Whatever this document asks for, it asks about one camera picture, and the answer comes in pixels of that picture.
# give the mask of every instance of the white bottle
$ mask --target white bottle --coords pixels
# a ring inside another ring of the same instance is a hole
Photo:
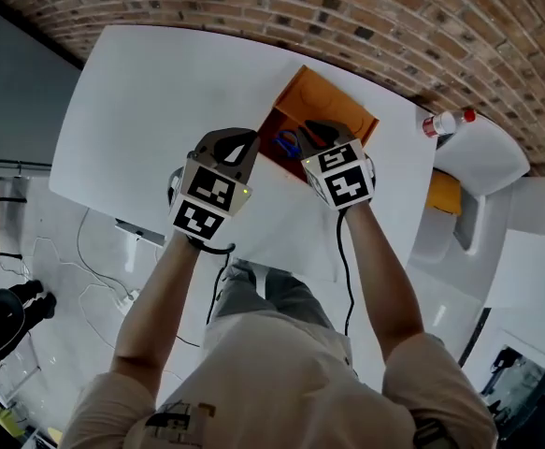
[[[423,132],[430,138],[443,137],[455,133],[463,124],[476,120],[473,109],[443,111],[439,115],[431,116],[423,121]]]

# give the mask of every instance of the gray wall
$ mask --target gray wall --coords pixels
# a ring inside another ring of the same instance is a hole
[[[0,17],[0,159],[51,164],[79,74]]]

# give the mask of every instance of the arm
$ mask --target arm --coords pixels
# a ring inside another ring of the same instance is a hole
[[[418,301],[369,204],[351,206],[345,218],[357,258],[367,315],[386,361],[400,342],[423,332]]]
[[[116,340],[110,371],[135,379],[154,397],[179,331],[198,255],[185,235],[174,234]]]

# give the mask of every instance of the brick wall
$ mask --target brick wall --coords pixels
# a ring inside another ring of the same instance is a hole
[[[111,23],[243,36],[341,66],[433,111],[472,107],[545,175],[545,0],[2,0],[86,59]]]

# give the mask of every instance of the red cap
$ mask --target red cap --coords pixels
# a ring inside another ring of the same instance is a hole
[[[473,109],[466,109],[463,113],[463,119],[468,123],[475,122],[476,112]]]

